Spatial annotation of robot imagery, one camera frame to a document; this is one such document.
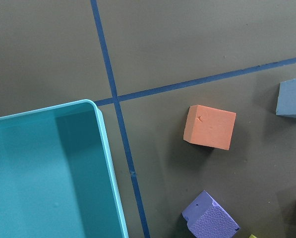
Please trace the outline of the orange foam block left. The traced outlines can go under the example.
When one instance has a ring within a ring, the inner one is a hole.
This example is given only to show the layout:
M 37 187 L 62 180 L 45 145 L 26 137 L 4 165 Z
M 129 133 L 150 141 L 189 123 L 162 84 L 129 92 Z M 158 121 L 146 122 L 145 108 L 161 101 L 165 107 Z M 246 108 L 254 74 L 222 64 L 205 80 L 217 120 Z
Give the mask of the orange foam block left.
M 189 107 L 183 139 L 191 144 L 229 150 L 237 114 L 203 105 Z

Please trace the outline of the purple foam block left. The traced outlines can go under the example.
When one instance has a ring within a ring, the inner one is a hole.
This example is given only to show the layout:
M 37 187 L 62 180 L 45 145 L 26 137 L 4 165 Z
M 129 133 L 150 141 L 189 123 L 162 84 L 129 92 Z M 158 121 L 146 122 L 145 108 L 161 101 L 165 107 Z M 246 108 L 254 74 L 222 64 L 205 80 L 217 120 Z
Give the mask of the purple foam block left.
M 183 211 L 187 228 L 197 238 L 231 238 L 240 226 L 207 192 L 202 191 Z

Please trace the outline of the teal plastic bin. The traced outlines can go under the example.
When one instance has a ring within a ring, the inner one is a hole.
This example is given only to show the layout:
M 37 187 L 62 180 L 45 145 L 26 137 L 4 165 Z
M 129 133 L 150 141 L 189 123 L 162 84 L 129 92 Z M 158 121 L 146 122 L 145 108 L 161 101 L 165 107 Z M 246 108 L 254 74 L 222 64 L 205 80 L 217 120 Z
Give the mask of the teal plastic bin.
M 126 238 L 102 112 L 80 100 L 0 117 L 0 238 Z

